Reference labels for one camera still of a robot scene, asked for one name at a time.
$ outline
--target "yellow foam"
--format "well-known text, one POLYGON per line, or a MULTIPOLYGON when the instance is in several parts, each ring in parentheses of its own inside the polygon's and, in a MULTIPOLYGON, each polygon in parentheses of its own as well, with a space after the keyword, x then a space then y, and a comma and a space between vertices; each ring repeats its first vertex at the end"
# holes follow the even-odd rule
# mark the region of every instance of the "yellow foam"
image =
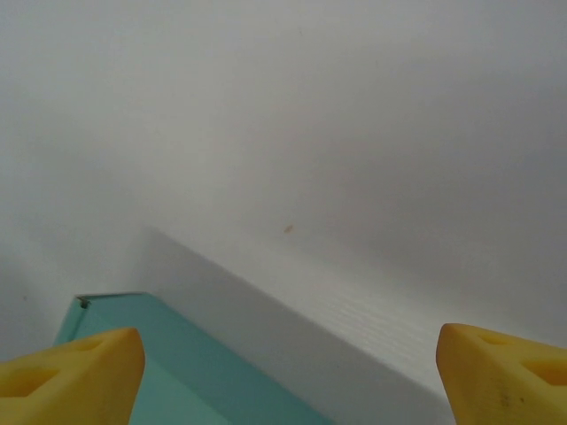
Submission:
POLYGON ((0 363, 0 424, 127 425, 143 373, 134 328, 0 363))
POLYGON ((437 365, 458 425, 567 424, 565 349, 447 324, 437 365))

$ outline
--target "white surface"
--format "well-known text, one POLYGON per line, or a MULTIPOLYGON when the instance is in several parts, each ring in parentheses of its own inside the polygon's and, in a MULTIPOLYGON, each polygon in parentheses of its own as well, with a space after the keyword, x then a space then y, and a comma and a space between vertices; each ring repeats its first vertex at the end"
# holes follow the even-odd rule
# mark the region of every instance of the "white surface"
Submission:
POLYGON ((436 394, 445 321, 567 344, 565 3, 2 8, 2 357, 148 226, 436 394))

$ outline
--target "teal box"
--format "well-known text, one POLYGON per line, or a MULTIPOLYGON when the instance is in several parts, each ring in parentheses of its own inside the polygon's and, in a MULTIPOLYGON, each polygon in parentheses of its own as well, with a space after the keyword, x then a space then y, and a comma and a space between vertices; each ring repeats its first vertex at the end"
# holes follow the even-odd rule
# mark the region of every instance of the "teal box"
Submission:
POLYGON ((331 423, 149 294, 78 297, 55 344, 123 327, 138 329, 146 354, 131 425, 331 423))

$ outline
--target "white wall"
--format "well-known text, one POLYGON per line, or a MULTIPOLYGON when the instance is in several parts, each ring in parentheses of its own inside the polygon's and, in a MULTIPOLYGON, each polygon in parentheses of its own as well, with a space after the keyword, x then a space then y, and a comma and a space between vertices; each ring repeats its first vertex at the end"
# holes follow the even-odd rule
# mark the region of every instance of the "white wall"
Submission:
POLYGON ((564 2, 1 7, 1 357, 147 227, 437 394, 445 321, 567 344, 564 2))

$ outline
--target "teal object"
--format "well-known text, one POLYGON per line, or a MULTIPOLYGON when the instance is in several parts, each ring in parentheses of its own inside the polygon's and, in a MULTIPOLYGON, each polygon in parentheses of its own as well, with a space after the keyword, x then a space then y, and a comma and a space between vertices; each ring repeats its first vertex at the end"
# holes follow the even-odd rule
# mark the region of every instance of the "teal object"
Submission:
POLYGON ((146 353, 131 425, 331 423, 149 294, 78 297, 55 344, 123 327, 138 329, 146 353))

